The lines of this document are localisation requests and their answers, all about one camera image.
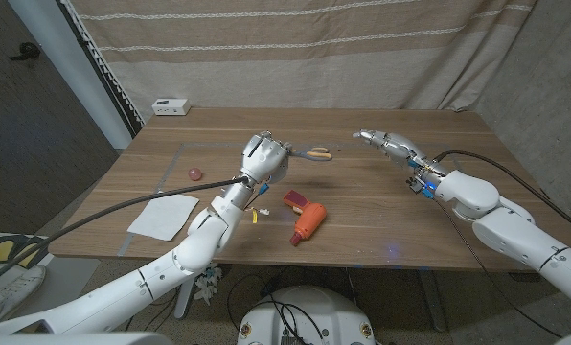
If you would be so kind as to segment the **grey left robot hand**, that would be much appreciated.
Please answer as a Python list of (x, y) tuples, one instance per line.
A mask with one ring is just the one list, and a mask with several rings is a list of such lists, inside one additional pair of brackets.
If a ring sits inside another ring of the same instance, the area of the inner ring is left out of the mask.
[(240, 173), (253, 183), (268, 184), (282, 180), (288, 170), (292, 145), (272, 138), (268, 130), (254, 135), (241, 154)]

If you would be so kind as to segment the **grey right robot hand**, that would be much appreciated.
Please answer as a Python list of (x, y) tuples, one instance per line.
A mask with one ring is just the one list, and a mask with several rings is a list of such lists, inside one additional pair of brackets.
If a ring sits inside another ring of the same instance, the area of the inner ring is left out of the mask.
[(393, 163), (403, 168), (417, 168), (425, 164), (426, 155), (413, 142), (399, 134), (360, 129), (353, 133), (353, 137), (379, 149)]

